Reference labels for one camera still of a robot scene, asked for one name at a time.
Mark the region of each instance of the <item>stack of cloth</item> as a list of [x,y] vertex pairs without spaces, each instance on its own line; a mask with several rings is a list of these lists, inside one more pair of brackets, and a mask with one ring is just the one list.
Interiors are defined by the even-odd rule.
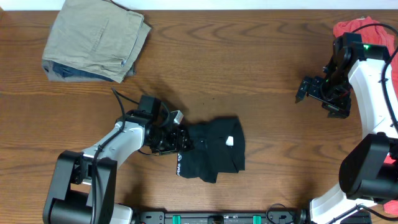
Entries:
[[50,81],[116,81],[135,74],[150,27],[144,16],[102,0],[66,0],[55,20],[42,68]]
[[188,129],[193,150],[177,156],[177,175],[215,183],[219,172],[244,170],[244,134],[238,118],[218,118]]

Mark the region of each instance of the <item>white logo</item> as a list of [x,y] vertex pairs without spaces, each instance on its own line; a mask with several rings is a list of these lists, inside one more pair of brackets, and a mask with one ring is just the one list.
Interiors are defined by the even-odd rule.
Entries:
[[181,164],[177,165],[177,175],[180,175],[180,171],[181,171]]

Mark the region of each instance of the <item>wooden table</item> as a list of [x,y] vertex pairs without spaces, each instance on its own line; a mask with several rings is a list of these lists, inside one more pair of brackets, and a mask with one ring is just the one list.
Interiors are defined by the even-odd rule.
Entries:
[[49,82],[40,63],[57,12],[4,12],[0,223],[42,223],[58,155],[94,144],[120,115],[112,86],[137,100],[165,100],[191,123],[236,114],[246,136],[246,171],[219,174],[216,184],[175,175],[175,155],[134,153],[118,171],[116,202],[264,211],[272,203],[304,207],[337,183],[342,159],[361,140],[356,100],[348,119],[327,119],[318,101],[294,103],[297,88],[322,74],[334,24],[372,16],[398,27],[397,11],[142,13],[153,30],[137,75],[117,84]]

